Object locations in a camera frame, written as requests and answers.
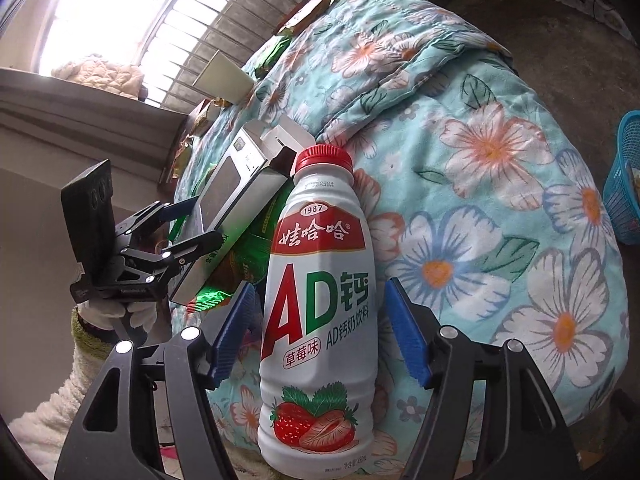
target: white glove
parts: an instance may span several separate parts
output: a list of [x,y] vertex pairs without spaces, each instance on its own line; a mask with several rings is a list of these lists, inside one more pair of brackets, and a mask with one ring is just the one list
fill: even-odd
[[[158,316],[155,301],[129,303],[126,310],[131,313],[131,326],[133,328],[141,326],[147,333],[151,330]],[[78,305],[78,315],[87,323],[102,330],[113,330],[111,320],[123,317],[125,312],[123,304],[102,298],[85,301]]]

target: paper cup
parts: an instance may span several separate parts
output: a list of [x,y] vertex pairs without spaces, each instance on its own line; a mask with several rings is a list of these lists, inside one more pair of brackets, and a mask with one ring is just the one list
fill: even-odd
[[209,96],[222,97],[237,105],[254,88],[254,80],[217,51],[193,86]]

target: floor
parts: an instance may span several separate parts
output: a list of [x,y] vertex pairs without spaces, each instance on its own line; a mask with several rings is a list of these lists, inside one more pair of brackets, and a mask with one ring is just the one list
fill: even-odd
[[[511,51],[521,78],[538,92],[602,190],[616,155],[618,123],[640,108],[640,50],[551,0],[485,0],[460,14]],[[631,348],[618,386],[640,401],[640,247],[620,251]],[[606,406],[572,429],[578,449],[599,451],[622,427]]]

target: floral blanket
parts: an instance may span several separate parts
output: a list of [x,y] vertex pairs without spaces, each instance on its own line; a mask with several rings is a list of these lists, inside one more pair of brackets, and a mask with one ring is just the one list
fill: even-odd
[[[415,303],[471,339],[520,339],[572,423],[626,363],[622,261],[588,168],[510,63],[506,49],[426,0],[334,0],[247,100],[220,115],[176,200],[243,123],[286,113],[351,153],[380,290],[397,276]],[[200,322],[172,309],[176,332]],[[389,474],[406,463],[430,392],[409,377],[383,310],[379,341],[376,442],[363,470]],[[258,363],[252,342],[210,394],[221,434],[253,450]],[[482,399],[477,383],[462,460],[476,453]]]

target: red letter a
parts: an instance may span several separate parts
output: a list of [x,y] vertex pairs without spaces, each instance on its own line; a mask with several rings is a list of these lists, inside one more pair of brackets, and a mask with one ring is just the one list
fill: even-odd
[[[280,325],[284,304],[287,303],[287,322]],[[282,281],[278,288],[276,301],[267,322],[267,330],[262,340],[262,354],[260,361],[273,353],[276,341],[289,335],[289,344],[302,339],[302,326],[300,325],[300,311],[298,309],[298,295],[296,293],[296,278],[293,274],[293,264],[287,264],[282,275]]]

